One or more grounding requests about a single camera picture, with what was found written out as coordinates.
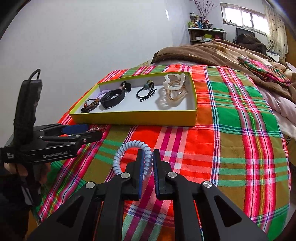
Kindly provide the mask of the black tie with pink bead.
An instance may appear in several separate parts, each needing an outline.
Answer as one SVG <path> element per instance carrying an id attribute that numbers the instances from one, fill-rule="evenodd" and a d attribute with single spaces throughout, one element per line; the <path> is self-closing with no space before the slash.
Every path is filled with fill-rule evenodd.
<path id="1" fill-rule="evenodd" d="M 121 88 L 122 90 L 124 90 L 125 92 L 130 92 L 132 86 L 131 86 L 130 83 L 124 81 L 124 82 L 121 83 L 120 88 Z"/>

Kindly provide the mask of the translucent pink hair claw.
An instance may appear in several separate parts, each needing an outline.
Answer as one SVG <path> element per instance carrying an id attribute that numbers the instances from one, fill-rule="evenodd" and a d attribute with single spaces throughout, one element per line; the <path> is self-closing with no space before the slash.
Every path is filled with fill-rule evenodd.
<path id="1" fill-rule="evenodd" d="M 159 90 L 156 104 L 160 110 L 176 108 L 186 97 L 187 75 L 185 73 L 169 73 L 164 76 L 163 87 Z"/>

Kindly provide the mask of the yellow-green shallow box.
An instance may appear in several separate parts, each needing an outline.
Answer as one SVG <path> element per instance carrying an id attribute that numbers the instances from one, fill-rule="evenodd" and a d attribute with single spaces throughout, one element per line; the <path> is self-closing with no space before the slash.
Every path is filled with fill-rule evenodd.
<path id="1" fill-rule="evenodd" d="M 163 87 L 164 76 L 169 73 L 185 73 L 187 75 L 188 93 L 182 102 L 169 110 L 160 110 L 156 104 L 159 90 Z M 140 102 L 136 93 L 148 80 L 154 82 L 156 93 L 149 99 Z M 120 88 L 122 82 L 128 82 L 132 88 L 125 92 Z M 82 113 L 84 104 L 91 104 L 97 97 L 110 92 L 110 101 L 100 103 L 88 113 Z M 146 125 L 146 126 L 194 126 L 197 119 L 197 97 L 192 75 L 189 72 L 151 73 L 132 77 L 117 78 L 96 84 L 70 111 L 75 123 L 114 124 L 114 125 Z"/>

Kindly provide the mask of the white pink quilt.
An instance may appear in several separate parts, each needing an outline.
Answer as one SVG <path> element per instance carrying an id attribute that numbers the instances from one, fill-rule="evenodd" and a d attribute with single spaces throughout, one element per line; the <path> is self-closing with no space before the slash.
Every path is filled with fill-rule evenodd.
<path id="1" fill-rule="evenodd" d="M 292 91 L 292 97 L 295 99 L 295 72 L 280 63 L 271 61 L 270 64 L 291 81 L 289 90 Z M 281 132 L 295 140 L 295 103 L 260 87 L 258 87 L 258 90 L 273 110 Z"/>

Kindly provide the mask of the folded plaid cloth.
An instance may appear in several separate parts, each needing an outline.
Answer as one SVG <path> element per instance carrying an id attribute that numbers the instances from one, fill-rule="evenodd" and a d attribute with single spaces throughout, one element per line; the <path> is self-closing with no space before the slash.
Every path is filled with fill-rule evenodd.
<path id="1" fill-rule="evenodd" d="M 282 70 L 245 57 L 238 57 L 237 60 L 265 82 L 274 82 L 284 87 L 288 87 L 291 84 L 291 81 L 284 75 Z"/>

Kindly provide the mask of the brown fleece blanket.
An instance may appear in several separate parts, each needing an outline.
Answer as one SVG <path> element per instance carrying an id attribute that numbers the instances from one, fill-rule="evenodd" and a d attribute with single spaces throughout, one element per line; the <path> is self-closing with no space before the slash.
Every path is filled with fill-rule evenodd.
<path id="1" fill-rule="evenodd" d="M 238 57 L 246 57 L 269 66 L 275 63 L 271 58 L 261 53 L 251 51 L 226 40 L 213 40 L 212 42 L 196 45 L 166 47 L 154 54 L 151 63 L 159 64 L 161 61 L 171 60 L 187 61 L 208 66 L 229 67 L 248 75 L 254 81 L 255 85 L 295 103 L 295 95 L 292 94 L 288 87 L 282 87 L 280 84 L 264 81 L 240 64 Z"/>

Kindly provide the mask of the wooden shelf unit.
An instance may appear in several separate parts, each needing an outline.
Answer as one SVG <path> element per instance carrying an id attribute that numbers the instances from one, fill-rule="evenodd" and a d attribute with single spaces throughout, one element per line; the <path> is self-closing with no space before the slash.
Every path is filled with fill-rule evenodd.
<path id="1" fill-rule="evenodd" d="M 216 29 L 188 28 L 188 32 L 191 45 L 211 42 L 215 39 L 226 40 L 227 35 L 224 30 Z"/>

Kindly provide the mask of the dark brown clothing pile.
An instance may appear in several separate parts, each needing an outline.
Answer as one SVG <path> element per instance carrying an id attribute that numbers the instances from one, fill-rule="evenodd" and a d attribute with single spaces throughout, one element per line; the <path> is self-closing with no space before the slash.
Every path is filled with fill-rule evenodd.
<path id="1" fill-rule="evenodd" d="M 264 45 L 259 39 L 249 34 L 240 34 L 236 38 L 236 44 L 241 47 L 250 49 L 251 51 L 259 52 L 266 55 L 266 45 Z"/>

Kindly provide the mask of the black television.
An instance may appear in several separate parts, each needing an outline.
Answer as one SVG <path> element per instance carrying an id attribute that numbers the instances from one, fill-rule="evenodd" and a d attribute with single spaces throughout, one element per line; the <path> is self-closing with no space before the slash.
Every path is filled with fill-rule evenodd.
<path id="1" fill-rule="evenodd" d="M 248 31 L 246 29 L 243 29 L 243 28 L 236 28 L 236 35 L 235 35 L 235 40 L 236 42 L 238 42 L 238 39 L 239 39 L 239 36 L 240 35 L 250 35 L 250 36 L 255 36 L 255 33 L 254 32 L 251 32 L 251 31 Z"/>

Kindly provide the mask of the floral curtain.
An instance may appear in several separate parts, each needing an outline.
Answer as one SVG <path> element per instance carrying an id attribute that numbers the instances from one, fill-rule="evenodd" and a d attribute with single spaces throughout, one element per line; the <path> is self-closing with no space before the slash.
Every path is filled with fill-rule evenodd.
<path id="1" fill-rule="evenodd" d="M 262 4 L 269 28 L 267 50 L 278 54 L 285 60 L 288 54 L 285 24 L 278 12 L 267 1 L 262 1 Z"/>

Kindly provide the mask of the dried flower branches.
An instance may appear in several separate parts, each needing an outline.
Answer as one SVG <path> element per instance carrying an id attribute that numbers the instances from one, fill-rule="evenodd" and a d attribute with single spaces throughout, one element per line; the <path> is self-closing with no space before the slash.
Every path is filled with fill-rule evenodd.
<path id="1" fill-rule="evenodd" d="M 213 1 L 194 1 L 202 21 L 207 20 L 207 16 L 211 10 L 217 8 L 217 4 Z"/>

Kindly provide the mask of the window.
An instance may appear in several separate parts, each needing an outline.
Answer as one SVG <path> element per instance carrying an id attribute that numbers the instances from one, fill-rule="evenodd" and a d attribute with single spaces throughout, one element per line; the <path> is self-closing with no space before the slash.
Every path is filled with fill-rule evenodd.
<path id="1" fill-rule="evenodd" d="M 265 14 L 234 4 L 220 3 L 223 23 L 269 35 Z"/>

